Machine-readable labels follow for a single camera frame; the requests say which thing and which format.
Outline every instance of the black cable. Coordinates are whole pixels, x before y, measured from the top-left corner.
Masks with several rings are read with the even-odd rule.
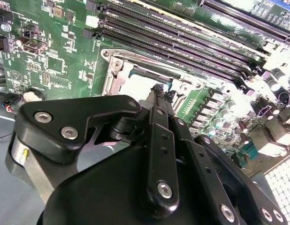
[[[12,136],[12,133],[8,134],[8,135],[5,135],[5,136],[2,136],[0,137],[0,142],[2,141],[7,141],[8,138],[10,138]]]
[[[0,76],[0,82],[6,81],[6,78],[4,76]]]
[[[6,87],[6,82],[0,82],[0,87]]]

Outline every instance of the connector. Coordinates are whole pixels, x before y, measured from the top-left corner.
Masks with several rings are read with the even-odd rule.
[[[22,99],[21,95],[13,94],[13,93],[8,93],[5,98],[3,99],[1,105],[3,107],[13,107],[16,104],[18,104]]]

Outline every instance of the dimm slot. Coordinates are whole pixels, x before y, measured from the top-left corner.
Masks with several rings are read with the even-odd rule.
[[[171,43],[171,42],[169,42],[169,39],[167,39],[165,37],[152,35],[151,33],[147,32],[147,31],[136,29],[136,27],[131,27],[127,24],[121,24],[118,21],[107,21],[106,25],[107,26],[114,26],[114,29],[121,28],[120,29],[121,31],[131,32],[132,35],[134,35],[137,32],[137,33],[143,35],[142,38],[147,37],[147,38],[149,38],[150,41],[155,40],[155,41],[153,41],[154,45],[156,45],[156,43],[159,43],[162,41],[162,42],[164,42],[162,45],[167,45],[168,48],[172,49],[174,52],[176,52],[177,49],[182,50],[183,55],[185,55],[187,52],[187,54],[192,54],[193,58],[200,57],[199,59],[209,60],[210,62],[215,63],[215,64],[219,65],[220,67],[222,67],[223,70],[225,70],[225,69],[230,70],[231,73],[249,71],[249,68],[245,69],[244,67],[236,67],[236,66],[231,65],[227,62],[224,62],[224,61],[221,61],[217,58],[211,57],[205,53],[200,53],[197,50],[189,48],[188,46],[184,46],[180,42],[172,42]]]
[[[194,61],[190,61],[188,59],[181,58],[177,55],[173,55],[171,53],[165,52],[164,50],[160,50],[155,48],[154,46],[147,45],[146,43],[140,43],[137,40],[131,39],[130,37],[124,37],[121,34],[112,32],[111,30],[105,30],[103,37],[109,38],[111,40],[114,40],[115,42],[122,43],[128,46],[132,46],[134,48],[147,51],[149,53],[152,53],[159,59],[165,60],[168,63],[171,63],[173,65],[179,66],[181,68],[186,68],[190,71],[194,71],[198,74],[202,74],[203,77],[216,77],[218,79],[225,80],[230,83],[236,83],[240,77],[237,75],[230,76],[226,75],[224,73],[215,71],[213,69],[209,69],[207,67],[204,67],[200,64],[197,64]]]
[[[142,29],[145,29],[148,32],[161,35],[165,38],[169,38],[175,41],[178,41],[180,43],[184,43],[185,45],[188,45],[188,47],[194,48],[199,52],[202,52],[204,54],[209,54],[212,57],[219,58],[221,60],[225,60],[237,67],[240,68],[247,68],[247,64],[249,61],[248,58],[236,54],[234,52],[231,52],[229,50],[226,50],[224,48],[221,48],[220,46],[213,45],[213,43],[204,41],[202,39],[196,38],[194,36],[191,36],[189,34],[184,34],[182,32],[173,32],[168,31],[164,28],[160,28],[158,26],[150,25],[146,22],[142,22],[141,20],[136,20],[134,18],[128,17],[126,15],[110,15],[111,17],[107,17],[106,20],[112,21],[114,23],[118,23],[119,21],[125,24],[129,24],[131,26],[139,27]],[[130,21],[134,21],[136,24],[129,23],[127,21],[124,21],[123,19],[127,19]]]
[[[151,11],[149,9],[146,9],[144,7],[141,7],[141,6],[137,5],[137,4],[134,4],[134,3],[131,3],[131,2],[128,2],[128,1],[125,1],[125,0],[120,0],[119,2],[128,4],[132,8],[138,8],[140,10],[146,11],[147,14],[146,15],[142,14],[142,13],[140,13],[138,11],[134,11],[132,9],[125,8],[123,5],[119,5],[119,4],[115,4],[115,3],[110,3],[108,5],[107,8],[110,10],[109,11],[110,13],[113,13],[113,12],[123,13],[123,14],[126,14],[128,16],[135,17],[137,19],[142,19],[143,21],[145,21],[147,23],[151,23],[151,21],[155,21],[156,23],[163,24],[163,28],[165,28],[165,29],[168,29],[171,26],[175,26],[176,29],[183,30],[184,32],[189,32],[192,35],[199,35],[200,34],[202,36],[205,36],[206,39],[208,39],[208,40],[217,39],[216,37],[213,37],[213,36],[203,32],[203,31],[201,31],[201,30],[199,30],[197,28],[191,27],[191,26],[189,26],[187,24],[184,24],[182,22],[176,21],[176,20],[174,20],[174,19],[172,19],[170,17],[161,15],[159,13],[153,12],[153,11]],[[221,43],[223,45],[233,46],[234,49],[242,49],[242,51],[244,52],[244,55],[246,57],[255,57],[256,56],[254,53],[250,52],[249,50],[247,50],[245,48],[242,48],[241,46],[234,45],[233,43],[227,42],[227,41],[225,41],[223,39],[218,39],[218,40],[221,41]],[[251,45],[251,44],[249,44],[247,42],[244,42],[242,40],[238,39],[238,42],[243,42],[244,45],[247,44],[250,48],[256,48],[255,46],[253,46],[253,45]]]
[[[165,40],[162,37],[154,37],[151,36],[149,37],[146,32],[143,30],[137,30],[137,29],[130,29],[129,27],[121,26],[119,23],[118,24],[113,24],[113,23],[107,23],[106,26],[104,26],[106,29],[113,30],[117,33],[121,33],[122,35],[126,35],[128,37],[134,38],[140,42],[146,42],[147,44],[150,44],[152,46],[158,47],[164,51],[169,51],[174,54],[178,54],[182,57],[185,57],[191,61],[195,61],[203,66],[213,68],[216,70],[219,70],[223,73],[229,74],[229,75],[234,75],[235,73],[241,73],[241,71],[237,70],[232,70],[231,68],[228,68],[228,64],[226,64],[227,67],[224,67],[224,64],[221,64],[220,60],[217,62],[211,61],[211,59],[207,59],[204,55],[198,55],[198,52],[193,51],[190,53],[184,49],[184,47],[178,43],[175,42],[168,42],[169,40]]]

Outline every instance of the metal bolt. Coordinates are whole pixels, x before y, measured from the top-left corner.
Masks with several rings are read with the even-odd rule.
[[[184,122],[183,122],[181,119],[178,119],[177,122],[178,122],[180,125],[184,125]]]
[[[269,221],[269,222],[272,222],[272,216],[270,215],[270,213],[264,209],[264,208],[261,208],[261,211],[264,215],[264,217]]]
[[[49,123],[52,121],[52,116],[47,112],[37,112],[34,118],[39,123]]]
[[[210,140],[207,137],[204,137],[203,140],[205,141],[205,143],[208,143],[208,144],[211,143]]]
[[[78,137],[78,131],[73,127],[64,127],[61,129],[61,135],[69,140],[75,140]]]
[[[129,103],[132,107],[136,107],[136,106],[137,106],[137,104],[134,103],[133,101],[129,101],[128,103]]]
[[[222,214],[224,215],[224,217],[231,223],[233,223],[235,221],[235,215],[234,213],[232,212],[232,210],[227,207],[226,205],[224,204],[221,204],[221,212]]]
[[[164,198],[171,198],[172,197],[172,189],[165,182],[158,183],[158,191],[159,191],[160,195],[163,196]]]
[[[1,30],[5,31],[5,32],[11,32],[12,31],[12,27],[9,23],[4,22],[0,25]]]
[[[280,214],[278,211],[273,210],[273,213],[274,213],[275,217],[276,217],[280,222],[284,222],[283,217],[281,216],[281,214]]]
[[[119,69],[121,69],[121,62],[119,62],[119,61],[113,62],[113,63],[112,63],[112,67],[113,67],[115,70],[119,70]]]
[[[104,57],[108,57],[108,56],[109,56],[109,52],[108,52],[108,51],[104,51],[104,52],[103,52],[103,56],[104,56]]]

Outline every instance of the ram slot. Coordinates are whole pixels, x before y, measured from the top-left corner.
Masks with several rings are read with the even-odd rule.
[[[113,30],[114,32],[120,33],[122,35],[134,38],[140,42],[146,42],[147,44],[158,47],[164,51],[172,52],[174,54],[185,57],[191,61],[195,61],[205,67],[219,70],[228,75],[243,72],[240,70],[230,68],[229,64],[224,63],[220,60],[217,59],[212,60],[211,57],[206,56],[204,54],[200,54],[195,50],[191,50],[190,48],[180,45],[179,43],[170,42],[168,39],[155,35],[149,36],[148,32],[144,32],[143,30],[132,29],[128,26],[123,26],[120,23],[113,24],[111,22],[107,23],[105,28]]]
[[[250,69],[244,67],[236,67],[232,64],[229,64],[225,61],[221,61],[217,58],[211,57],[205,53],[198,52],[190,48],[189,46],[185,46],[180,42],[171,41],[165,37],[161,37],[159,35],[152,34],[150,32],[144,31],[142,29],[138,29],[133,26],[129,26],[128,24],[121,24],[119,22],[109,21],[105,25],[106,28],[113,28],[114,30],[118,30],[118,32],[126,32],[130,35],[135,36],[136,34],[139,35],[139,39],[144,41],[145,38],[147,42],[150,42],[152,45],[159,46],[162,49],[167,48],[168,51],[180,54],[182,56],[189,55],[192,59],[197,61],[206,61],[208,64],[215,65],[214,67],[219,67],[223,72],[228,71],[231,73],[250,73]]]
[[[180,68],[185,68],[187,71],[191,73],[200,74],[202,78],[207,79],[209,77],[215,77],[217,79],[221,79],[234,84],[242,79],[240,75],[227,75],[221,73],[220,71],[202,66],[194,61],[182,58],[170,52],[165,52],[164,50],[151,46],[147,43],[141,43],[138,40],[132,39],[131,37],[123,36],[122,34],[113,32],[112,30],[104,30],[102,36],[104,38],[109,38],[119,44],[131,46],[133,49],[145,51],[148,54],[152,54],[152,56],[155,58],[159,58],[160,60],[163,60],[167,63],[178,66]]]
[[[153,33],[155,35],[163,36],[164,38],[177,41],[179,43],[187,45],[189,48],[195,49],[196,51],[200,53],[207,54],[211,57],[225,61],[231,64],[231,66],[247,69],[248,63],[251,63],[246,57],[233,53],[219,46],[213,45],[212,43],[201,40],[194,36],[191,36],[188,34],[187,35],[178,34],[177,32],[168,31],[164,28],[160,28],[158,26],[154,26],[154,25],[150,25],[149,23],[142,22],[141,20],[136,21],[135,19],[128,17],[126,15],[123,15],[123,14],[122,15],[112,14],[110,16],[111,17],[107,17],[105,21],[110,21],[112,23],[122,22],[128,26],[134,26],[136,28],[144,29],[148,33]]]
[[[205,0],[203,2],[202,8],[213,13],[215,11],[211,11],[211,9],[214,9],[218,12],[221,12],[221,16],[229,18],[239,25],[256,31],[265,37],[272,38],[280,42],[286,42],[290,45],[290,32],[283,31],[281,28],[275,27],[274,24],[269,24],[268,22],[261,19],[258,20],[253,16],[246,15],[239,10],[214,0]]]
[[[235,44],[230,43],[228,41],[225,41],[223,39],[211,36],[211,35],[207,34],[206,32],[203,32],[197,28],[194,28],[194,27],[191,27],[191,26],[184,24],[182,22],[176,21],[168,16],[164,16],[164,15],[161,15],[159,13],[153,12],[153,11],[146,9],[142,6],[139,6],[135,3],[127,2],[125,0],[119,1],[119,3],[123,3],[123,2],[126,5],[131,6],[131,8],[128,9],[128,8],[125,8],[123,5],[111,3],[107,6],[106,13],[108,13],[108,14],[121,14],[121,15],[123,14],[123,15],[127,15],[130,17],[136,18],[138,20],[142,20],[143,22],[146,22],[146,23],[151,23],[151,24],[160,26],[160,27],[167,29],[167,30],[176,30],[176,32],[181,31],[181,32],[189,33],[190,35],[197,36],[200,39],[203,39],[203,40],[208,41],[208,42],[212,42],[212,43],[219,45],[223,48],[228,48],[228,50],[233,51],[233,52],[238,53],[238,54],[241,54],[245,57],[252,58],[252,59],[257,58],[256,54],[254,54],[253,52],[250,52],[248,49],[243,48],[239,45],[235,45]],[[134,11],[133,8],[138,8],[139,10],[143,10],[144,12],[146,12],[146,14],[145,13],[142,14],[138,11]]]

